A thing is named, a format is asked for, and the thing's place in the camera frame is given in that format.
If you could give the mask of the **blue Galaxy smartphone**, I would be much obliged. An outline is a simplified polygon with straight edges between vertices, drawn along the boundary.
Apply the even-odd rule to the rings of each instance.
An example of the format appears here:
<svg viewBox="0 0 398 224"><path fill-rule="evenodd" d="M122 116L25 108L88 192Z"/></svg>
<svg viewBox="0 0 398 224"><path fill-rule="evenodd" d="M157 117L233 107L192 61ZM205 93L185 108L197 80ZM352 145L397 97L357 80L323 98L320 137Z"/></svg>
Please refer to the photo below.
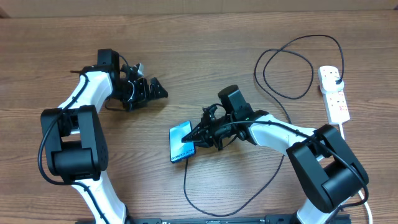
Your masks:
<svg viewBox="0 0 398 224"><path fill-rule="evenodd" d="M169 130L169 143L170 143L170 161L177 163L183 159L187 159L196 153L194 143L182 142L185 137L192 130L190 121L185 121Z"/></svg>

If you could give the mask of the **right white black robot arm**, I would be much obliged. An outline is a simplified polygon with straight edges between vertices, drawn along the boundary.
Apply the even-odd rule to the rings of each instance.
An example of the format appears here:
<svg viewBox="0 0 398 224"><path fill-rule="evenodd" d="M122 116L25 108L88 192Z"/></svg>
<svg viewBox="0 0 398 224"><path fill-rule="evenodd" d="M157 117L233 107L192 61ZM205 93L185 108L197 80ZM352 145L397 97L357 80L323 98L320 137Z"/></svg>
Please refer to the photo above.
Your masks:
<svg viewBox="0 0 398 224"><path fill-rule="evenodd" d="M199 124L179 141L222 149L223 139L234 137L287 156L307 197L290 223L342 223L340 211L368 201L368 174L332 125L301 128L254 111L237 85L221 90L218 98L225 115L215 117L216 104L204 108Z"/></svg>

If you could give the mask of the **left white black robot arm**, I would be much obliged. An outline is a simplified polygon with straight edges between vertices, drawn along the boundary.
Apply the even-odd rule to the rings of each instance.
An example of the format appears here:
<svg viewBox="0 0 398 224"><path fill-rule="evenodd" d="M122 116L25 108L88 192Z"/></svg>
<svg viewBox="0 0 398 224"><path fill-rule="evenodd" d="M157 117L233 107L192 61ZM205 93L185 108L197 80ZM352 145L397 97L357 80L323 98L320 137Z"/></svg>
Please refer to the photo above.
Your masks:
<svg viewBox="0 0 398 224"><path fill-rule="evenodd" d="M112 49L99 49L97 63L77 71L80 81L68 99L40 116L39 172L53 185L76 189L91 210L93 223L134 221L106 171L109 153L98 116L102 106L115 99L130 112L168 96L158 79L144 78L141 63L121 64L123 58Z"/></svg>

